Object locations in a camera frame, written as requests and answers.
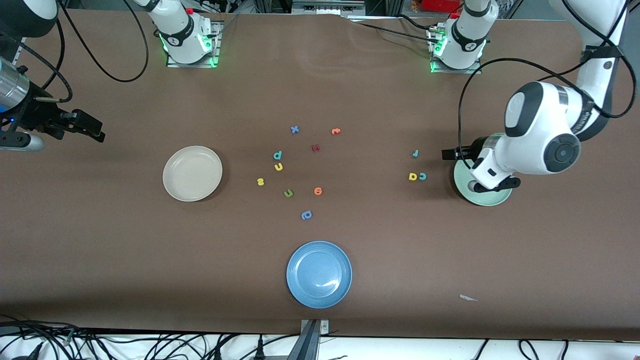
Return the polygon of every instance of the brown table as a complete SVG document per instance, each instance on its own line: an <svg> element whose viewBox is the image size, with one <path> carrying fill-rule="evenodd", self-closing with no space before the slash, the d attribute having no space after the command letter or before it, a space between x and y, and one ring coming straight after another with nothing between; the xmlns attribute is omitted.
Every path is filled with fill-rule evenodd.
<svg viewBox="0 0 640 360"><path fill-rule="evenodd" d="M107 69L140 69L131 14L72 16ZM66 135L46 138L43 152L0 152L2 312L133 329L287 333L321 317L351 335L638 338L639 107L586 142L570 171L523 176L506 203L481 208L455 194L453 163L440 159L456 145L466 77L430 74L420 41L331 15L240 15L217 69L167 69L141 20L151 61L129 84L101 74L64 23L62 73L75 94L64 108L103 121L104 143ZM563 22L498 21L491 35L486 60L563 70L579 58ZM29 43L55 60L56 37ZM29 54L20 60L33 81L49 75ZM542 75L487 68L465 99L464 142L500 131L509 96ZM618 80L620 109L626 71ZM60 82L51 92L64 94ZM174 200L161 180L189 145L214 149L225 169L196 203ZM322 311L297 303L285 281L291 254L318 239L353 264L351 291Z"/></svg>

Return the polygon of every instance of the white paper scrap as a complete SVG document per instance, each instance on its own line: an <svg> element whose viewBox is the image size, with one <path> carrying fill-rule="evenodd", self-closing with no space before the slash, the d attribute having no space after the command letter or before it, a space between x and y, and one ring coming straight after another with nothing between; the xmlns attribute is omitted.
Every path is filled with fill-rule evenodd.
<svg viewBox="0 0 640 360"><path fill-rule="evenodd" d="M464 296L462 294L460 294L460 298L461 299L465 299L466 301L477 301L476 299L474 299L472 297Z"/></svg>

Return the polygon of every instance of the plate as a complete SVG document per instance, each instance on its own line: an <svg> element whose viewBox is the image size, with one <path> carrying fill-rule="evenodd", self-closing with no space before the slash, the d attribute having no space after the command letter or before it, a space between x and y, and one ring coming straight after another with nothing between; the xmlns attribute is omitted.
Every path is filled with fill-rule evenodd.
<svg viewBox="0 0 640 360"><path fill-rule="evenodd" d="M328 241L302 245L289 260L287 285L304 306L326 309L339 303L351 287L351 262Z"/></svg>
<svg viewBox="0 0 640 360"><path fill-rule="evenodd" d="M166 192L180 201L198 201L209 196L222 179L222 161L208 147L189 146L166 162L162 181Z"/></svg>
<svg viewBox="0 0 640 360"><path fill-rule="evenodd" d="M474 162L466 160L469 166L473 166ZM471 176L469 169L462 163L462 160L456 162L453 168L453 181L456 183L458 191L465 199L480 206L496 206L502 204L511 195L513 189L501 190L499 192L477 193L469 190L469 182L475 179Z"/></svg>

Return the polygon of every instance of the red box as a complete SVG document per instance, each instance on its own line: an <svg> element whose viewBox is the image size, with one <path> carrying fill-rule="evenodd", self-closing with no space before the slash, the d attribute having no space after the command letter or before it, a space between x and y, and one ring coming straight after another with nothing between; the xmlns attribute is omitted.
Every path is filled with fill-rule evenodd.
<svg viewBox="0 0 640 360"><path fill-rule="evenodd" d="M422 0L420 6L430 12L450 13L460 6L460 0Z"/></svg>

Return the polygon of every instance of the light green plate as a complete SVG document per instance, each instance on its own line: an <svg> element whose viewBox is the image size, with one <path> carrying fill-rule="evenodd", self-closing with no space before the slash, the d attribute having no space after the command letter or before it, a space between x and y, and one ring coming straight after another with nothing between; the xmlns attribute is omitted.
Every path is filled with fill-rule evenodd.
<svg viewBox="0 0 640 360"><path fill-rule="evenodd" d="M474 164L471 160L466 160L469 166ZM453 168L453 181L456 183L458 191L465 197L465 199L480 206L496 206L502 204L511 195L512 189L501 190L499 192L486 192L476 193L469 190L469 181L473 181L469 169L462 163L462 160L456 162L456 167Z"/></svg>

